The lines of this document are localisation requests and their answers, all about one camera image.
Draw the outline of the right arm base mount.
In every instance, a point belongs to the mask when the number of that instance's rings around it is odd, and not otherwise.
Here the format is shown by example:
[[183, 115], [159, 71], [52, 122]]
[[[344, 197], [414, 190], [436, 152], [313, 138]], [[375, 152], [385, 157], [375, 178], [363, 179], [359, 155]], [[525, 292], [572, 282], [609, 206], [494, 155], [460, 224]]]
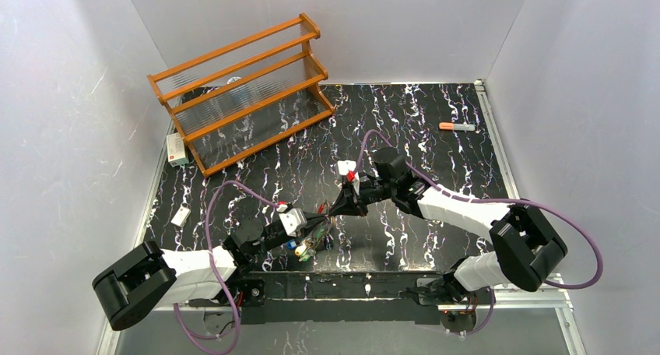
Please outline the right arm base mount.
[[418, 278], [399, 296], [412, 299], [420, 306], [437, 308], [444, 330], [457, 336], [480, 331], [492, 317], [496, 303], [492, 288], [467, 291], [456, 279], [444, 277]]

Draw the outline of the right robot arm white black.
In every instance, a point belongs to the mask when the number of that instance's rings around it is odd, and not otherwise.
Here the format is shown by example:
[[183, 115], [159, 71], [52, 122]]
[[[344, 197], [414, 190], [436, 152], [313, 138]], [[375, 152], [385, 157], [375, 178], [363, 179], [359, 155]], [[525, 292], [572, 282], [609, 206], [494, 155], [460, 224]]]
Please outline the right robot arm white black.
[[413, 172], [394, 148], [379, 149], [377, 176], [359, 175], [357, 163], [340, 160], [341, 192], [331, 216], [366, 216], [368, 206], [392, 201], [402, 212], [448, 223], [487, 239], [493, 250], [459, 259], [439, 279], [417, 288], [444, 301], [458, 301], [489, 286], [513, 284], [534, 292], [567, 255], [568, 249], [540, 209], [501, 202], [481, 203], [441, 191]]

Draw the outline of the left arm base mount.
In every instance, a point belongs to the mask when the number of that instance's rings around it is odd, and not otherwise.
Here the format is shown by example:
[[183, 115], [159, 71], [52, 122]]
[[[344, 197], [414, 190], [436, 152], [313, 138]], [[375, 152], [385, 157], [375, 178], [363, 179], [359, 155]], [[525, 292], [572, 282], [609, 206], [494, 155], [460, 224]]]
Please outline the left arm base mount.
[[[260, 307], [265, 303], [265, 280], [249, 276], [228, 284], [233, 294], [234, 302], [238, 308]], [[195, 308], [229, 307], [230, 303], [223, 291], [212, 299], [190, 299], [188, 306]]]

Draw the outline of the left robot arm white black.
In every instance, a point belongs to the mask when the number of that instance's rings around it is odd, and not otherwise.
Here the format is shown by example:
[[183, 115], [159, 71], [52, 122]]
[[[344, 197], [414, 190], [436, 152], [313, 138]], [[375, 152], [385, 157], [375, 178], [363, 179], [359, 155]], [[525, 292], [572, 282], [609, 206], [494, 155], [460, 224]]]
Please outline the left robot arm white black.
[[258, 258], [304, 238], [328, 219], [319, 213], [304, 217], [302, 229], [292, 234], [281, 220], [245, 220], [212, 250], [171, 251], [143, 242], [96, 276], [93, 291], [114, 331], [132, 327], [155, 308], [217, 300], [221, 286], [234, 290]]

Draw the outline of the bunch of coloured keys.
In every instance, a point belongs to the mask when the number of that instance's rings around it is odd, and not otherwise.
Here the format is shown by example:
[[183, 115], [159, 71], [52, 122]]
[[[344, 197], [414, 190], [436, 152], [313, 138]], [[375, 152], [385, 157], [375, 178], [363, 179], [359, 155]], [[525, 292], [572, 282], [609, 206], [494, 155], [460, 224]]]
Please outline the bunch of coloured keys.
[[[329, 201], [324, 201], [318, 207], [316, 213], [323, 213], [328, 215], [331, 207]], [[321, 249], [329, 250], [334, 247], [333, 234], [337, 230], [337, 220], [332, 216], [332, 220], [323, 223], [313, 230], [303, 229], [301, 237], [296, 237], [285, 243], [285, 246], [293, 251], [299, 262], [306, 262], [313, 258]]]

